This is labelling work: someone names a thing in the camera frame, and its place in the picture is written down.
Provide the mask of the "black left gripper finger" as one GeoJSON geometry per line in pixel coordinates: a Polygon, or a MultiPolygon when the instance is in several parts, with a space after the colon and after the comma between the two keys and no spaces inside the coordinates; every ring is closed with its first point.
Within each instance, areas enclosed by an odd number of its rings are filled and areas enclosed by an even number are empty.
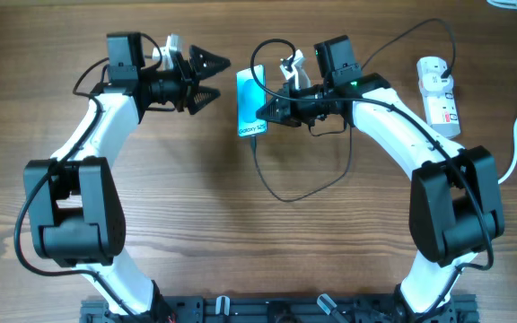
{"type": "Polygon", "coordinates": [[[200,80],[219,74],[231,66],[228,58],[217,56],[195,45],[189,47],[189,55],[190,64],[200,80]]]}
{"type": "Polygon", "coordinates": [[[187,108],[190,115],[197,114],[200,110],[202,110],[205,106],[211,103],[213,100],[216,100],[221,96],[219,90],[198,86],[189,96],[187,100],[187,108]]]}

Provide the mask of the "blue screen Galaxy smartphone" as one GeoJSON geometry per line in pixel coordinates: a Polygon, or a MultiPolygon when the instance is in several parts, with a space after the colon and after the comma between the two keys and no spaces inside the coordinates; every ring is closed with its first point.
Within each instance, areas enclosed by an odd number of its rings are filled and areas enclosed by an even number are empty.
{"type": "Polygon", "coordinates": [[[237,135],[248,137],[267,132],[267,122],[256,117],[259,108],[266,104],[266,93],[258,86],[250,68],[236,73],[237,135]]]}

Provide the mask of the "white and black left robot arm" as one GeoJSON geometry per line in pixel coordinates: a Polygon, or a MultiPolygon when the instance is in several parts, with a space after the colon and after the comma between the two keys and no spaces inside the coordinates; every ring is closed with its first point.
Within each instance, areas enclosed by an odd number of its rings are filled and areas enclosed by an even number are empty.
{"type": "Polygon", "coordinates": [[[29,225],[39,257],[57,263],[55,276],[82,275],[101,294],[82,303],[83,322],[173,322],[174,308],[128,254],[126,219],[111,169],[147,111],[199,112],[219,96],[203,81],[229,59],[191,46],[181,52],[170,35],[151,55],[138,31],[113,32],[101,79],[86,93],[89,108],[51,157],[30,161],[26,199],[16,227],[29,225]]]}

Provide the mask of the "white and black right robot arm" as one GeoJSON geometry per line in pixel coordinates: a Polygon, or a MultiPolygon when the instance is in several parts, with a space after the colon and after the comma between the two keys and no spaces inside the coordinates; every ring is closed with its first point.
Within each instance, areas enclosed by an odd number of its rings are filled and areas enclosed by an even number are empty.
{"type": "Polygon", "coordinates": [[[400,319],[422,322],[443,312],[469,268],[491,269],[492,241],[504,233],[495,159],[440,135],[400,99],[381,75],[364,74],[346,35],[318,43],[323,79],[312,85],[297,48],[281,61],[283,87],[256,116],[287,127],[312,126],[329,115],[371,137],[411,182],[408,226],[417,253],[397,287],[400,319]]]}

